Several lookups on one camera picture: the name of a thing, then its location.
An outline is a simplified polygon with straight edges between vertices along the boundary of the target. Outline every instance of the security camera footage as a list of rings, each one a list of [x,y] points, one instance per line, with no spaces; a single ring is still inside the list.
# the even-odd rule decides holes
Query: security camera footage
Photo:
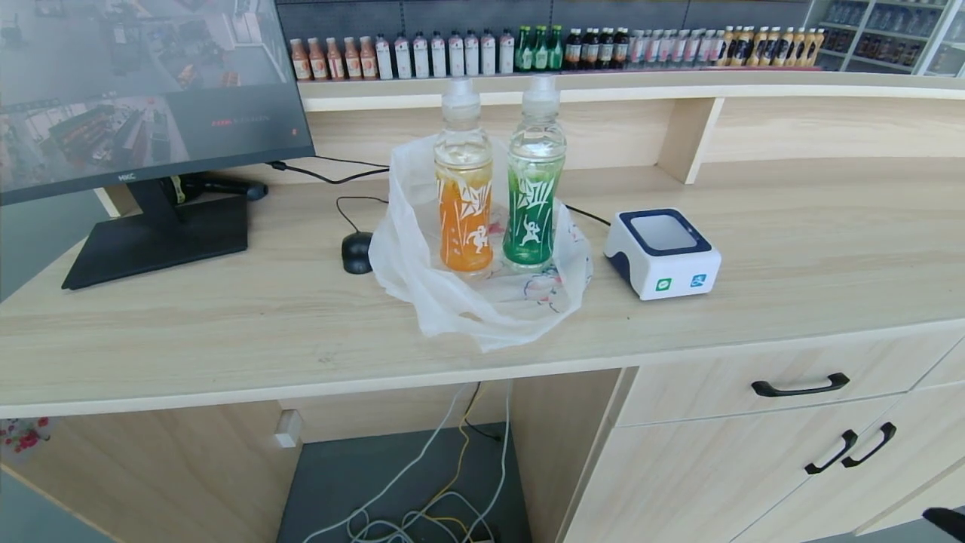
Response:
[[[0,0],[4,195],[310,145],[273,0]]]

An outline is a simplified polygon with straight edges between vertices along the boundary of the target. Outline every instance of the drawer handle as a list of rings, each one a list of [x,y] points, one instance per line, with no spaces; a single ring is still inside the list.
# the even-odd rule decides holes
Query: drawer handle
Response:
[[[758,396],[781,398],[783,396],[801,396],[804,394],[820,394],[821,392],[841,390],[845,385],[851,383],[851,380],[843,373],[832,373],[828,376],[828,381],[831,382],[830,385],[820,386],[818,388],[802,388],[800,390],[778,390],[766,381],[754,381],[751,383],[751,388],[754,389],[754,392],[756,392]]]
[[[856,466],[861,466],[862,462],[866,461],[868,458],[873,456],[875,452],[878,452],[879,450],[881,450],[881,447],[885,446],[885,443],[891,441],[892,438],[895,436],[895,433],[898,431],[898,429],[895,428],[895,426],[891,422],[885,422],[884,424],[882,424],[880,430],[881,430],[881,433],[885,435],[885,438],[881,440],[881,443],[879,443],[877,447],[872,449],[870,453],[866,454],[865,457],[862,458],[861,460],[855,460],[850,456],[848,456],[844,460],[841,460],[841,463],[844,464],[846,468],[854,468]]]
[[[858,434],[855,434],[853,430],[846,430],[843,434],[841,434],[841,438],[844,440],[844,448],[841,450],[841,452],[836,454],[831,460],[828,460],[828,463],[820,468],[815,466],[814,462],[811,462],[804,467],[804,471],[807,472],[808,475],[815,475],[827,470],[832,464],[838,462],[847,451],[851,450],[851,447],[854,446],[854,443],[858,442]]]

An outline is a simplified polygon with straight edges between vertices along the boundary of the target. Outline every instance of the computer mouse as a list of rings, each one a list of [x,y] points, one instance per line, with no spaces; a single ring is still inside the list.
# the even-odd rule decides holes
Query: computer mouse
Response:
[[[361,275],[372,271],[369,244],[372,232],[355,232],[342,240],[342,266],[346,272]]]

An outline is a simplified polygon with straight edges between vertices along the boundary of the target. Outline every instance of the white plastic bag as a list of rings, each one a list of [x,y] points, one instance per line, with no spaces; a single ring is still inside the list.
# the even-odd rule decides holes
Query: white plastic bag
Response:
[[[386,292],[415,305],[419,328],[429,337],[468,333],[486,352],[536,340],[579,309],[593,276],[590,243],[569,210],[554,202],[553,266],[519,274],[503,261],[509,186],[506,147],[493,140],[493,263],[481,277],[463,280],[442,264],[435,136],[393,150],[389,209],[372,236],[369,258]]]

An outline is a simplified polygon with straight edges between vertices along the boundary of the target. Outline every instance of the monitor stand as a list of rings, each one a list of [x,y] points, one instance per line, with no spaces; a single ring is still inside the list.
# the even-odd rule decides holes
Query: monitor stand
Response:
[[[248,248],[243,196],[175,208],[163,181],[127,184],[142,213],[96,224],[61,288],[81,289]]]

